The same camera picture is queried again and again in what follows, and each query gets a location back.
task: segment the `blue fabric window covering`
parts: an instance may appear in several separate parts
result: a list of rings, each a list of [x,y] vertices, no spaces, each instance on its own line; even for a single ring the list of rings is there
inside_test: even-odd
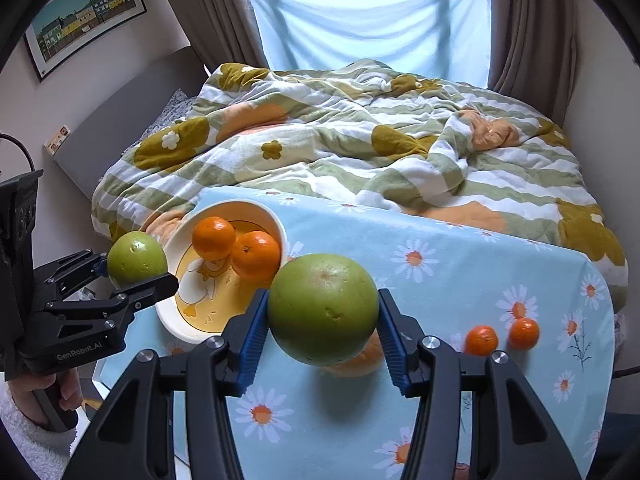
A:
[[[490,0],[251,1],[273,70],[336,69],[368,57],[486,87]]]

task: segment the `wall outlet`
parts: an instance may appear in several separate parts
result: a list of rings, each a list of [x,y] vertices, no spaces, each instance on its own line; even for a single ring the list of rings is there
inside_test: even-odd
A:
[[[68,134],[71,133],[71,130],[67,126],[62,126],[60,130],[49,139],[48,142],[45,143],[44,147],[47,149],[50,155],[56,153],[60,145],[65,142]]]

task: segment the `brown curtain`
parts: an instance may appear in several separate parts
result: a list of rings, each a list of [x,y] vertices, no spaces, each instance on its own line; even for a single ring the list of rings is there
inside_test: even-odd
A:
[[[574,0],[492,0],[489,88],[562,125],[575,69]]]
[[[222,63],[266,67],[249,0],[169,0],[184,33],[211,71]]]

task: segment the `curtain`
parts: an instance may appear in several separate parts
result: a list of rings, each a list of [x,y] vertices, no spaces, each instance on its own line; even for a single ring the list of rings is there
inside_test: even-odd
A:
[[[225,62],[267,66],[249,0],[169,0],[169,4],[210,71]]]
[[[562,125],[575,59],[574,0],[492,0],[490,89]]]
[[[251,1],[273,70],[334,70],[367,57],[486,87],[490,0]]]

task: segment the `white fluffy sleeve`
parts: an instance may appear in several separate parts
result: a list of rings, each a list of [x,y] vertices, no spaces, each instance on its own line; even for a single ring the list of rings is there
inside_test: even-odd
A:
[[[42,480],[60,480],[69,461],[76,430],[51,433],[33,424],[14,404],[0,378],[0,418],[16,447]]]

